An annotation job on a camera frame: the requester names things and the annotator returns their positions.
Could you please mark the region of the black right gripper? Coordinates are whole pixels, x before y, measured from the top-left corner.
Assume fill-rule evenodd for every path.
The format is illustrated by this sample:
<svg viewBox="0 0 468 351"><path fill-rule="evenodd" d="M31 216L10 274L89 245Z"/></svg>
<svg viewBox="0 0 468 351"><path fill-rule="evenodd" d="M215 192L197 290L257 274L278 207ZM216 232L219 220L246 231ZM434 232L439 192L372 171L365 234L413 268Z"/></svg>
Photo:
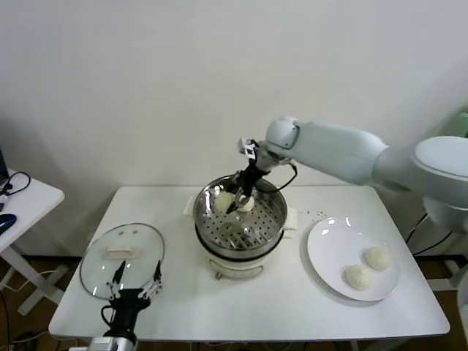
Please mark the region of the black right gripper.
<svg viewBox="0 0 468 351"><path fill-rule="evenodd" d="M230 184L230 193L233 194L232 202L227 207L226 214L244 210L246 197L252 196L254 186L262 177L262 170L256 166L248 166L239 173L238 178L232 179ZM242 190L242 195L236 195L239 189Z"/></svg>

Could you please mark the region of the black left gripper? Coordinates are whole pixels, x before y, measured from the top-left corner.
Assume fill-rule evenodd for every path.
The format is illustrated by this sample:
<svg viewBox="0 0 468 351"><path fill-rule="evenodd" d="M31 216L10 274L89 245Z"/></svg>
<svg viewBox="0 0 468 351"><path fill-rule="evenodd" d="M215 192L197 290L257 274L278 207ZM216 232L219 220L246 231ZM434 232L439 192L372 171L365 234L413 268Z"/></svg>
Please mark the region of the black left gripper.
<svg viewBox="0 0 468 351"><path fill-rule="evenodd" d="M107 306L103 307L103 311L112 309L114 314L111 320L103 316L103 321L109 327L104 336L136 339L134 329L139 313L150 306L149 299L152 299L162 289L162 262L158 261L153 276L142 288L121 290L121 279L126 265L127 262L124 260L116 269L111 281L107 282L111 300Z"/></svg>

